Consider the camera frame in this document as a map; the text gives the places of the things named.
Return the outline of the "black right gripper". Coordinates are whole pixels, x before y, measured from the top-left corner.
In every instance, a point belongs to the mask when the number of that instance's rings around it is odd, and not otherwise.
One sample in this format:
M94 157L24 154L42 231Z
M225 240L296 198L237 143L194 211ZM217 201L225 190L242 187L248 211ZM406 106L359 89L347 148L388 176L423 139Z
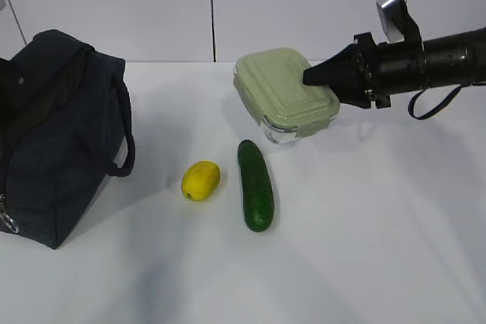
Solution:
M358 69L364 78L364 88L358 85ZM390 97L380 83L380 54L371 33L355 35L354 44L305 70L303 84L329 86L342 104L360 109L369 109L371 102L377 109L391 106Z

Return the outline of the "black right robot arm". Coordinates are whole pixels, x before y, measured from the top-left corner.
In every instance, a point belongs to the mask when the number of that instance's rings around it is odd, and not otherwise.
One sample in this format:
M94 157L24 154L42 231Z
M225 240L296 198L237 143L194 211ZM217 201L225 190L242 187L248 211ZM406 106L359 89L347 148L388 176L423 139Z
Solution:
M428 41L376 43L370 33L303 73L307 86L329 87L341 103L391 106L390 97L438 87L485 83L485 30Z

